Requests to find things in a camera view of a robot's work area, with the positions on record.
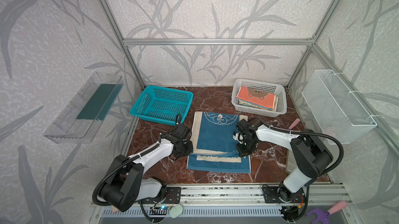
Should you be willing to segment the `brown red bear towel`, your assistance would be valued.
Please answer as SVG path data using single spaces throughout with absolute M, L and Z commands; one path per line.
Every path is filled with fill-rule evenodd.
M 237 99 L 260 105 L 262 107 L 272 108 L 276 95 L 259 89 L 241 86 L 237 94 Z

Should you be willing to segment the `white plastic basket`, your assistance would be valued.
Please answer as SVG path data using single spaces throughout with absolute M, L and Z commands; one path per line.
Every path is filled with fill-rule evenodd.
M 285 89 L 279 84 L 237 79 L 231 102 L 237 111 L 244 113 L 273 118 L 287 113 Z

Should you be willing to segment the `teal plastic basket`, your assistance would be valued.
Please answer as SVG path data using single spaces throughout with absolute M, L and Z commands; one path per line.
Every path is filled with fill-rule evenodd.
M 174 126 L 181 115 L 183 123 L 188 115 L 193 93 L 189 91 L 147 86 L 134 103 L 130 114 L 141 120 Z

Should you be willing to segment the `blue cream Doraemon towel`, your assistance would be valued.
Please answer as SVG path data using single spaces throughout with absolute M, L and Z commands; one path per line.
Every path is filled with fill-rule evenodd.
M 245 115 L 197 111 L 194 114 L 187 169 L 195 171 L 244 173 L 251 172 L 250 156 L 241 158 L 233 136 L 236 125 L 247 120 Z

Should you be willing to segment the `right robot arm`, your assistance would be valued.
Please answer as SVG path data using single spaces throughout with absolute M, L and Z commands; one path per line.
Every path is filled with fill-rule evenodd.
M 251 155 L 261 142 L 282 146 L 293 153 L 296 167 L 280 183 L 280 191 L 286 194 L 297 193 L 311 185 L 335 169 L 344 158 L 341 142 L 332 136 L 311 129 L 302 132 L 285 130 L 267 125 L 259 118 L 240 120 L 233 138 L 238 141 L 236 147 L 240 157 Z

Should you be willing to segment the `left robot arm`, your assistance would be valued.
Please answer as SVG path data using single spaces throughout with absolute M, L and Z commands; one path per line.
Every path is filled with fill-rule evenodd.
M 193 144 L 188 139 L 190 133 L 191 129 L 178 114 L 173 129 L 161 133 L 156 143 L 134 155 L 114 158 L 106 175 L 95 187 L 92 202 L 125 212 L 136 202 L 165 200 L 166 183 L 156 178 L 143 179 L 143 176 L 164 158 L 173 156 L 178 160 L 189 156 L 193 152 Z

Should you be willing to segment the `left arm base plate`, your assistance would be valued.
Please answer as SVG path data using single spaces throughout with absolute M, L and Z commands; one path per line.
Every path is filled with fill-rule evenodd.
M 162 204 L 178 204 L 181 199 L 181 187 L 169 187 L 162 188 L 160 193 L 152 199 L 153 203 Z

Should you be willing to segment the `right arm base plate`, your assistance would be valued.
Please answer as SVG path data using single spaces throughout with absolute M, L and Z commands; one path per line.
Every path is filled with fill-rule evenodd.
M 265 203 L 295 204 L 304 202 L 305 193 L 303 189 L 299 189 L 297 192 L 292 193 L 284 185 L 263 185 L 261 190 Z

